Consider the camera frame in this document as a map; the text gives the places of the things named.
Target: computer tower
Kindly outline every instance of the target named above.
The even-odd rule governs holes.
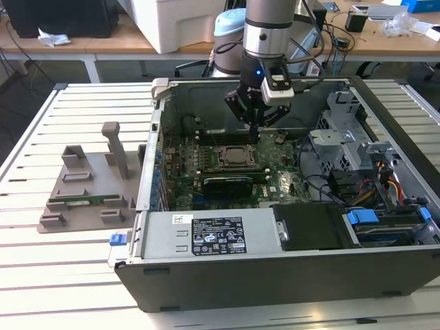
[[[118,24],[117,0],[3,0],[12,27],[21,38],[38,29],[50,34],[109,38]]]

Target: power supply label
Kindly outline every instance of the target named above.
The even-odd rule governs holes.
[[[246,253],[241,217],[193,219],[192,253],[195,256]]]

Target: green circuit board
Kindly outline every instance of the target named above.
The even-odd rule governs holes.
[[[266,208],[274,203],[311,201],[296,167],[295,141],[275,143],[277,132],[264,132],[257,145],[204,146],[194,138],[174,139],[167,155],[172,186],[171,210]],[[234,199],[209,199],[203,184],[210,177],[251,177],[252,194]]]

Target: blue container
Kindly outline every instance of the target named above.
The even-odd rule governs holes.
[[[409,12],[440,12],[440,0],[402,0]]]

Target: white box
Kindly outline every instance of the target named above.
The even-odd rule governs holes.
[[[440,40],[440,25],[434,25],[426,32],[426,36],[429,36],[431,39],[435,41]]]
[[[214,41],[215,19],[224,0],[118,0],[155,50]]]

